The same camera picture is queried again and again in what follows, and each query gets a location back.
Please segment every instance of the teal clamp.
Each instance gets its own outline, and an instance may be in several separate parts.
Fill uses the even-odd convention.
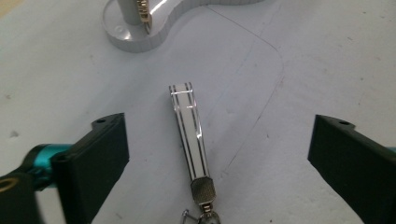
[[[54,188],[53,172],[50,165],[50,159],[55,154],[68,150],[72,145],[67,144],[51,144],[43,147],[35,157],[33,168],[28,172],[35,177],[34,185],[39,190],[47,187]]]

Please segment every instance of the shiny metal surface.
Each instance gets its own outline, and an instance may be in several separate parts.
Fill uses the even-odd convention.
[[[119,1],[122,1],[122,5],[131,7],[129,1]],[[262,0],[152,0],[148,4],[148,0],[139,0],[137,4],[141,7],[138,6],[137,14],[140,15],[127,13],[128,16],[125,17],[125,12],[121,13],[117,1],[109,0],[103,12],[103,26],[114,46],[128,52],[139,53],[160,46],[173,24],[190,9],[206,5],[246,5],[260,1]],[[137,20],[136,16],[140,16],[144,24],[134,23]]]

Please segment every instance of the gray surface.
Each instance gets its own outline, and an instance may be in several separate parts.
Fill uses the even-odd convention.
[[[142,54],[107,41],[105,4],[25,1],[0,19],[2,174],[125,112],[132,159],[93,223],[197,214],[167,89],[191,81],[222,223],[361,223],[306,156],[315,114],[396,145],[394,1],[198,7]],[[62,223],[56,191],[38,196]]]

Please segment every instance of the white work surface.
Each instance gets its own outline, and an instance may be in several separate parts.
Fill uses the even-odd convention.
[[[361,223],[309,163],[316,114],[396,146],[396,2],[198,7],[146,53],[113,47],[106,0],[25,0],[0,19],[0,171],[125,113],[131,159],[93,224],[175,224],[190,178],[168,85],[190,81],[224,224]],[[64,223],[56,189],[38,192]]]

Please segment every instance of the metal base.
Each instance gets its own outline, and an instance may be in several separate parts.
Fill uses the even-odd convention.
[[[263,0],[149,0],[152,26],[148,35],[145,25],[130,25],[122,17],[117,0],[110,0],[103,12],[103,26],[110,42],[117,48],[133,52],[155,49],[168,36],[172,25],[185,12],[205,5],[246,5]]]

